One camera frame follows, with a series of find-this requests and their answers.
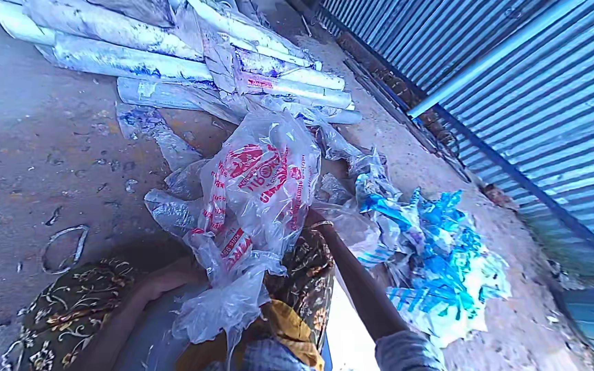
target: red printed plastic bag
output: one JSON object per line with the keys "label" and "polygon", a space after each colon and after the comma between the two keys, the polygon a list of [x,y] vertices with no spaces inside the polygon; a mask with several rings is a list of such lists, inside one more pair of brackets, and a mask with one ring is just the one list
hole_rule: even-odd
{"label": "red printed plastic bag", "polygon": [[219,234],[227,210],[254,249],[283,256],[301,231],[320,169],[313,137],[288,113],[248,114],[203,166],[199,226]]}

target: plastic waste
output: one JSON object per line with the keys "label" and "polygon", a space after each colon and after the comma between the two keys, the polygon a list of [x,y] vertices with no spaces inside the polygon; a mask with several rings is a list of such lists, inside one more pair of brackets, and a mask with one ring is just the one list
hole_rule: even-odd
{"label": "plastic waste", "polygon": [[345,80],[338,76],[295,65],[274,57],[249,52],[240,48],[235,49],[234,56],[240,64],[240,69],[244,72],[303,82],[316,87],[334,90],[345,88]]}
{"label": "plastic waste", "polygon": [[54,47],[36,47],[57,67],[155,82],[197,83],[212,87],[204,63],[150,53],[104,41],[57,34]]}
{"label": "plastic waste", "polygon": [[167,126],[156,108],[117,104],[116,118],[125,138],[137,139],[140,135],[148,135],[155,139],[171,171],[202,159],[201,154],[194,147],[178,137]]}
{"label": "plastic waste", "polygon": [[202,61],[202,46],[85,0],[26,0],[24,13],[38,25],[160,55]]}
{"label": "plastic waste", "polygon": [[183,240],[212,289],[183,303],[175,336],[198,343],[223,330],[230,356],[269,299],[265,272],[285,274],[281,258],[301,231],[319,168],[320,152],[306,128],[290,114],[272,112],[248,114],[201,168],[205,205],[198,228]]}
{"label": "plastic waste", "polygon": [[481,237],[456,209],[461,193],[442,193],[435,201],[416,190],[418,213],[425,233],[419,251],[422,266],[414,270],[408,288],[390,287],[387,295],[401,316],[431,334],[441,348],[471,330],[487,331],[484,308],[489,298],[507,298],[507,263],[490,252]]}
{"label": "plastic waste", "polygon": [[336,233],[357,259],[375,252],[380,238],[377,223],[360,215],[358,210],[318,201],[313,202],[311,209],[333,223]]}
{"label": "plastic waste", "polygon": [[170,173],[164,179],[169,193],[186,201],[202,198],[201,169],[208,161],[209,158],[204,158]]}
{"label": "plastic waste", "polygon": [[173,27],[176,25],[175,15],[168,0],[87,1],[157,27]]}
{"label": "plastic waste", "polygon": [[343,205],[352,198],[352,194],[342,186],[341,182],[331,173],[322,176],[320,190],[326,192],[326,197],[318,199],[322,202]]}
{"label": "plastic waste", "polygon": [[219,232],[230,209],[255,245],[283,256],[313,201],[320,151],[290,114],[248,114],[201,171],[204,231]]}
{"label": "plastic waste", "polygon": [[185,201],[156,189],[146,193],[143,199],[157,224],[179,239],[196,228],[203,208],[202,199]]}

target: dirty floor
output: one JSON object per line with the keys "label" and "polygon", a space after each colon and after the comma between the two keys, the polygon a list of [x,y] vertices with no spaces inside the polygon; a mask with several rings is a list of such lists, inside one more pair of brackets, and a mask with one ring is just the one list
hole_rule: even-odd
{"label": "dirty floor", "polygon": [[[557,313],[546,260],[516,215],[493,205],[420,148],[354,81],[342,63],[344,53],[325,30],[312,26],[313,38],[308,38],[301,19],[282,1],[267,0],[261,8],[279,33],[308,48],[325,70],[345,77],[364,119],[343,127],[343,135],[385,153],[394,184],[405,192],[417,186],[426,195],[465,190],[462,209],[473,215],[486,245],[510,264],[513,298],[490,301],[488,332],[474,333],[445,350],[449,369],[592,370],[592,358]],[[55,232],[79,224],[90,227],[82,261],[112,251],[152,249],[158,257],[154,264],[161,265],[181,253],[143,205],[148,190],[163,186],[168,166],[154,141],[123,139],[115,117],[115,87],[113,77],[50,66],[33,46],[10,38],[0,27],[0,355],[19,330],[17,312],[55,279],[40,265],[41,249]],[[204,156],[215,154],[234,129],[202,112],[162,114]],[[133,193],[125,189],[130,179],[138,181]],[[55,223],[48,223],[57,209]],[[52,263],[70,255],[77,239],[78,232],[71,232],[54,245]],[[548,316],[560,321],[552,323]],[[332,319],[330,330],[336,334],[330,339],[363,331],[359,325],[346,326],[344,318]],[[335,370],[376,367],[372,345],[357,351],[359,345],[346,348],[339,341],[332,347],[338,347],[334,362],[341,360],[334,363]],[[367,366],[344,362],[345,349],[371,361]]]}

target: person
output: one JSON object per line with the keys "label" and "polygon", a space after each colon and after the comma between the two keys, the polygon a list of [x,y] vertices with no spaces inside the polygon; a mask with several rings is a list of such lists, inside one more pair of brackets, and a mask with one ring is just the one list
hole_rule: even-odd
{"label": "person", "polygon": [[[445,370],[440,351],[409,330],[384,291],[344,245],[333,224],[314,211],[309,211],[294,249],[283,258],[287,276],[266,275],[271,300],[261,307],[263,315],[242,333],[230,357],[225,334],[221,333],[212,341],[186,347],[170,363],[173,369],[323,371],[321,352],[334,263],[375,341],[380,370]],[[2,366],[6,370],[33,371],[120,369],[116,365],[129,357],[121,350],[144,309],[184,285],[207,288],[207,276],[192,256],[150,274],[142,274],[119,259],[103,259],[73,269],[31,303],[19,338],[2,357]],[[12,357],[14,349],[21,349],[17,357]]]}

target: corrugated metal shutter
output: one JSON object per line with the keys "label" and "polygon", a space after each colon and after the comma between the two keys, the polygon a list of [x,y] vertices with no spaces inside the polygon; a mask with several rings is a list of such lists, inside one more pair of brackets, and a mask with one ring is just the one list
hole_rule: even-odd
{"label": "corrugated metal shutter", "polygon": [[[325,0],[322,6],[432,92],[551,3]],[[441,105],[594,232],[594,1],[578,4]],[[515,198],[548,252],[594,276],[593,248],[456,134],[464,163]]]}

